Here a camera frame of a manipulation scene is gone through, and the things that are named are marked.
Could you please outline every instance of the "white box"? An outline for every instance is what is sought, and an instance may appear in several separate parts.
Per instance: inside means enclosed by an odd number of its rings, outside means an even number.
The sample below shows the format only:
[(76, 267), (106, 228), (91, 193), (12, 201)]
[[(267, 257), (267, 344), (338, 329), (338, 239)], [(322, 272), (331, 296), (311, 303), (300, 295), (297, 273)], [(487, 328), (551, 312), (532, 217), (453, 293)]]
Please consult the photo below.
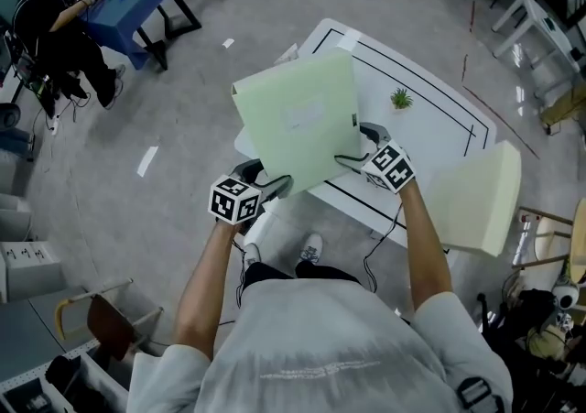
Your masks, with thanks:
[(256, 217), (262, 192), (240, 180), (222, 175), (212, 184), (208, 212), (230, 224)]

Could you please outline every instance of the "small succulent plant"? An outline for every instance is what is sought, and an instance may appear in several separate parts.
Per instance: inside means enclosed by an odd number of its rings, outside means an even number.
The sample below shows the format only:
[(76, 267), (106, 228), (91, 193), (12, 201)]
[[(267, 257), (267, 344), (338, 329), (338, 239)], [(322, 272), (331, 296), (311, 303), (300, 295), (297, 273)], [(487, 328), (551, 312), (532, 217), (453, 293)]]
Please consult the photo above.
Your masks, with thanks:
[(413, 99), (407, 93), (407, 89), (397, 89), (391, 95), (391, 102), (397, 110), (407, 109), (413, 105)]

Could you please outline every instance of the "grey floor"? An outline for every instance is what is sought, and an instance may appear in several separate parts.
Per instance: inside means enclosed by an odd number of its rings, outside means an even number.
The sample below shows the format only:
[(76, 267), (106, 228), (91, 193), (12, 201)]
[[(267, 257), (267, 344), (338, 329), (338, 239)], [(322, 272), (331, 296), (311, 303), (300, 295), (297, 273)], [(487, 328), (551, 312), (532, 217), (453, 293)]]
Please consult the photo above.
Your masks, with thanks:
[[(157, 334), (162, 342), (168, 341), (181, 291), (213, 225), (206, 212), (210, 184), (243, 159), (233, 148), (242, 122), (230, 96), (231, 83), (270, 67), (324, 17), (411, 58), (491, 116), (499, 128), (497, 139), (510, 140), (522, 154), (519, 203), (571, 217), (584, 195), (578, 127), (568, 121), (558, 135), (547, 137), (537, 118), (539, 102), (533, 97), (527, 58), (546, 50), (539, 34), (527, 34), (520, 41), (523, 50), (517, 46), (501, 60), (492, 55), (513, 28), (509, 22), (502, 33), (491, 31), (502, 6), (489, 10), (486, 0), (477, 0), (471, 30), (472, 0), (186, 1), (203, 29), (171, 43), (169, 70), (149, 62), (135, 71), (124, 56), (105, 49), (109, 63), (127, 65), (124, 93), (109, 112), (91, 101), (77, 112), (75, 123), (70, 107), (54, 136), (41, 133), (42, 115), (36, 125), (42, 147), (17, 184), (35, 212), (35, 235), (59, 249), (70, 283), (95, 287), (132, 277), (142, 295), (165, 309)], [(179, 14), (172, 2), (164, 6)], [(153, 39), (163, 36), (157, 14), (145, 29)], [(227, 38), (234, 43), (225, 49)], [(545, 82), (559, 69), (563, 66), (543, 67), (537, 81)], [(501, 115), (536, 154), (465, 88)], [(31, 125), (36, 101), (25, 93), (19, 103)], [(136, 169), (149, 147), (158, 152), (141, 178)], [(303, 235), (317, 231), (326, 242), (323, 261), (353, 272), (366, 284), (362, 257), (374, 245), (368, 229), (307, 194), (291, 199), (288, 222), (294, 232), (267, 239), (261, 249), (266, 259), (278, 257), (277, 265), (287, 267)], [(486, 291), (492, 302), (500, 297), (517, 240), (514, 227), (501, 257), (464, 255), (454, 265), (454, 287), (472, 314), (477, 314), (479, 291)], [(237, 315), (239, 258), (234, 251), (223, 320)], [(381, 299), (409, 312), (406, 250), (385, 242), (371, 261)]]

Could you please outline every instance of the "green paper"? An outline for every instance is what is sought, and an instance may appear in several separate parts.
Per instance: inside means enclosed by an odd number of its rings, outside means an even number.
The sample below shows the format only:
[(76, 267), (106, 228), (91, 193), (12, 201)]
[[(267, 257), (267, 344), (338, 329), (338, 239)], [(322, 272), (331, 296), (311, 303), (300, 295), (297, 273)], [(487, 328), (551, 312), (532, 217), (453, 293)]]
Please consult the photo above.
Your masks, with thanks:
[(334, 155), (360, 156), (352, 55), (332, 49), (233, 85), (233, 99), (270, 179), (297, 193), (348, 171)]

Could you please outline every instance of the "seated person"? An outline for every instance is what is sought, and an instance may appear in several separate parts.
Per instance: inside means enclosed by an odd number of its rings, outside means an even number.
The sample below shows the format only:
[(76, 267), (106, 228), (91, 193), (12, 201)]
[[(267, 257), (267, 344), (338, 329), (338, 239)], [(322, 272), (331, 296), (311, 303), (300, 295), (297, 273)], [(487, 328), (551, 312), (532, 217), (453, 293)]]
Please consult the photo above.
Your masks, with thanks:
[(128, 413), (508, 413), (513, 388), (452, 292), (450, 270), (417, 182), (399, 192), (415, 316), (399, 319), (358, 279), (317, 265), (313, 234), (297, 279), (244, 248), (242, 308), (220, 350), (230, 250), (240, 225), (215, 224), (162, 357), (138, 353)]
[(77, 15), (92, 5), (80, 0), (66, 7), (61, 0), (18, 0), (12, 19), (13, 31), (28, 54), (43, 63), (67, 91), (84, 97), (77, 85), (68, 82), (67, 71), (83, 71), (98, 94), (98, 101), (108, 108), (123, 88), (124, 65), (109, 69), (103, 62), (100, 47), (83, 32)]

